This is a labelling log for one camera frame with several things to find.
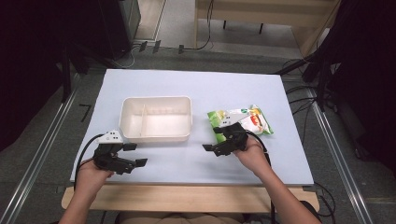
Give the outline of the green and white snack packet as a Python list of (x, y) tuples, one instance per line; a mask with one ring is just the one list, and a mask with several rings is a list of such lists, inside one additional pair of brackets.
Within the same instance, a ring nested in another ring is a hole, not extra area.
[(257, 135), (273, 133), (261, 109), (256, 105), (248, 108), (210, 111), (207, 116), (213, 128), (239, 123), (243, 129)]

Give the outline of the light wooden table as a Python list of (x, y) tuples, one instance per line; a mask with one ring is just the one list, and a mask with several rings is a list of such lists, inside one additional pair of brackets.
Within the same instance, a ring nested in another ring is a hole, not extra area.
[(177, 186), (116, 185), (103, 186), (91, 205), (92, 210), (268, 213), (271, 199), (258, 186)]

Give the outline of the metal floor rail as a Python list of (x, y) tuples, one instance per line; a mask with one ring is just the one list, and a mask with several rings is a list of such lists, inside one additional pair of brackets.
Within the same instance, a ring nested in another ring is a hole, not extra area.
[(73, 104), (82, 75), (72, 76), (72, 90), (62, 103), (60, 88), (38, 111), (21, 136), (0, 152), (0, 224), (13, 224), (35, 183)]
[(342, 150), (333, 134), (332, 127), (326, 117), (326, 114), (321, 111), (317, 103), (314, 103), (313, 109), (357, 220), (360, 224), (374, 224), (367, 209), (367, 205), (361, 195), (361, 191), (350, 172)]

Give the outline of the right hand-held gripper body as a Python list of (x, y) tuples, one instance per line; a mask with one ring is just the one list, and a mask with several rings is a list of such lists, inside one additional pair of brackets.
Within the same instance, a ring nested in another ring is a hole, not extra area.
[(225, 140), (215, 145), (220, 149), (220, 152), (214, 152), (216, 156), (227, 156), (237, 149), (246, 148), (248, 134), (240, 121), (247, 117), (248, 114), (228, 114), (220, 121), (218, 127), (227, 127), (227, 129), (222, 133)]

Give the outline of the dark cabinet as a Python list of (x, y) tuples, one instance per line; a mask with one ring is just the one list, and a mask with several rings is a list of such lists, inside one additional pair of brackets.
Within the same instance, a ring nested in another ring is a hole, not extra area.
[(129, 52), (134, 43), (141, 13), (137, 0), (96, 0), (103, 36), (99, 44), (104, 56), (117, 60)]

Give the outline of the person's right hand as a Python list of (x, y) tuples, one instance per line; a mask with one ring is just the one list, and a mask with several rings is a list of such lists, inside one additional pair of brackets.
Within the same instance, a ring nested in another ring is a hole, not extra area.
[(246, 149), (237, 149), (233, 154), (258, 178), (267, 177), (271, 171), (262, 146), (251, 136), (247, 139)]

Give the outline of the white divided plastic container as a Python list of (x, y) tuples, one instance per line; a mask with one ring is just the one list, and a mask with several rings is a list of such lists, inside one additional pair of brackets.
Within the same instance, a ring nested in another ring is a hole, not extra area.
[(184, 142), (191, 134), (187, 96), (130, 97), (122, 102), (120, 131), (132, 143)]

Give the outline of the person's left hand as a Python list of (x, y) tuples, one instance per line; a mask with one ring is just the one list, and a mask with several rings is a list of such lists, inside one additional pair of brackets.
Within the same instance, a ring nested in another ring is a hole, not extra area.
[(93, 160), (86, 160), (80, 166), (75, 189), (78, 192), (97, 192), (114, 173), (99, 169)]

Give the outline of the light wooden bench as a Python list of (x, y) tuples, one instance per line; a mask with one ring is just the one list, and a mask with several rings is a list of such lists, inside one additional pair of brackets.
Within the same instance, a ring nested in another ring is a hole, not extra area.
[(214, 0), (213, 4), (214, 20), (290, 26), (305, 57), (332, 27), (341, 0)]

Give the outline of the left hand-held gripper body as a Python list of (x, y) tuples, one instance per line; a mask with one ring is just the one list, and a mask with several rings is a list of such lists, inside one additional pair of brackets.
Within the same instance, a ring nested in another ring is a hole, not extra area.
[(112, 171), (117, 175), (129, 174), (134, 169), (134, 162), (118, 157), (118, 152), (123, 148), (123, 140), (116, 130), (99, 136), (95, 142), (98, 148), (94, 151), (94, 164), (102, 170)]

